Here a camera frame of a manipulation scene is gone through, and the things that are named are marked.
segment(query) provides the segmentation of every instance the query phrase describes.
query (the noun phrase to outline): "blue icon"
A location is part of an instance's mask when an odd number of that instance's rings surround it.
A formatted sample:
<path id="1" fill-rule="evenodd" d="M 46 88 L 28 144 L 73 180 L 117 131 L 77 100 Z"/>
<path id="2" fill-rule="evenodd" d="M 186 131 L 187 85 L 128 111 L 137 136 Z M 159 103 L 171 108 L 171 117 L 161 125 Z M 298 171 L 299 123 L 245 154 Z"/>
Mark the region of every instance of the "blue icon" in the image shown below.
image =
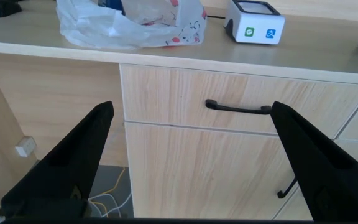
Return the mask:
<path id="1" fill-rule="evenodd" d="M 276 35 L 276 30 L 275 29 L 268 29 L 267 33 L 266 33 L 266 38 L 274 38 L 274 35 Z"/>

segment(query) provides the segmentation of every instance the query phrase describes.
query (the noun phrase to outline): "small white device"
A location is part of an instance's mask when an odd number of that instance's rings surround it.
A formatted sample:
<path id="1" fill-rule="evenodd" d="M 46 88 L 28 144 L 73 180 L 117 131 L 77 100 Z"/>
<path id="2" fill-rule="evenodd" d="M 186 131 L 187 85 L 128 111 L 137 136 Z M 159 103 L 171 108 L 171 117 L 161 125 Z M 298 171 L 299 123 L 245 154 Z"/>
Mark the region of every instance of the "small white device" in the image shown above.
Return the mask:
<path id="1" fill-rule="evenodd" d="M 284 24 L 285 18 L 267 2 L 230 0 L 224 28 L 236 42 L 278 44 Z"/>
<path id="2" fill-rule="evenodd" d="M 21 157 L 28 157 L 37 147 L 34 138 L 30 136 L 24 136 L 20 142 L 15 146 L 17 152 Z"/>

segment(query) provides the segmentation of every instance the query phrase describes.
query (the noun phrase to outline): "green icon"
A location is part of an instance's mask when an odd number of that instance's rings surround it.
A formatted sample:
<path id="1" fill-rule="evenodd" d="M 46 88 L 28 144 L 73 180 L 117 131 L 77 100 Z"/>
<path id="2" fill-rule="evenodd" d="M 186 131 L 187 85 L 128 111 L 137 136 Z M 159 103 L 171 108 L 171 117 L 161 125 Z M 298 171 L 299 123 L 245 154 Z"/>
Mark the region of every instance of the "green icon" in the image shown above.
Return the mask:
<path id="1" fill-rule="evenodd" d="M 253 27 L 247 27 L 246 29 L 246 37 L 252 37 L 254 36 L 255 28 Z"/>

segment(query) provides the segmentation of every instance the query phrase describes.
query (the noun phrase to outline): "black metal handle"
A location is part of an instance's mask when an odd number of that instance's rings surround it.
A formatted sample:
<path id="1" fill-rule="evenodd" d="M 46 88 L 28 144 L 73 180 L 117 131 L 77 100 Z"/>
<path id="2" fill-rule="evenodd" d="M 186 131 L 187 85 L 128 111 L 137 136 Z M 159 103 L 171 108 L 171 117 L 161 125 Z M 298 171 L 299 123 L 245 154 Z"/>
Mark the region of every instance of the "black metal handle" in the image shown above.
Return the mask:
<path id="1" fill-rule="evenodd" d="M 212 110 L 221 110 L 221 111 L 232 111 L 240 113 L 250 113 L 250 114 L 260 114 L 260 115 L 269 115 L 272 111 L 271 106 L 261 106 L 260 110 L 251 110 L 251 109 L 242 109 L 242 108 L 231 108 L 228 106 L 221 106 L 218 102 L 214 100 L 206 100 L 205 106 Z"/>
<path id="2" fill-rule="evenodd" d="M 279 199 L 285 198 L 285 196 L 287 196 L 287 194 L 290 192 L 290 190 L 291 190 L 292 187 L 296 184 L 297 181 L 298 181 L 298 180 L 297 180 L 296 177 L 295 177 L 295 178 L 293 179 L 292 183 L 290 184 L 290 186 L 284 191 L 284 193 L 283 193 L 282 190 L 277 193 L 277 197 L 278 197 Z"/>

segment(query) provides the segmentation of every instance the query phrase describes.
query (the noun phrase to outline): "floor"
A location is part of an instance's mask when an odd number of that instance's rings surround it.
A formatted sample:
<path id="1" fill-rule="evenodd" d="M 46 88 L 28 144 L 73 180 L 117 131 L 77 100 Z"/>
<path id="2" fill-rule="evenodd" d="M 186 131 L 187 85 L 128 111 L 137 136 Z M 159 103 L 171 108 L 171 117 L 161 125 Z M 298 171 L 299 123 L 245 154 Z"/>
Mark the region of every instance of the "floor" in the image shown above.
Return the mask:
<path id="1" fill-rule="evenodd" d="M 114 166 L 99 166 L 98 172 L 96 173 L 95 180 L 93 182 L 92 190 L 91 190 L 91 197 L 107 190 L 112 189 L 119 177 L 119 174 L 122 171 L 122 167 L 114 167 Z M 126 167 L 117 188 L 111 193 L 111 195 L 116 199 L 117 204 L 120 206 L 128 195 L 131 192 L 131 183 L 129 180 L 129 169 Z M 114 204 L 112 198 L 110 197 L 100 197 L 93 200 L 94 202 L 101 202 L 106 207 L 107 210 L 116 208 L 116 204 Z M 99 206 L 99 209 L 102 211 L 102 214 L 105 213 L 104 208 Z M 128 200 L 128 202 L 120 208 L 120 212 L 122 218 L 133 218 L 134 217 L 134 210 L 132 206 L 132 198 Z M 93 208 L 92 211 L 93 217 L 98 217 L 99 213 L 96 209 Z M 109 218 L 118 218 L 117 212 L 112 212 L 109 214 Z"/>

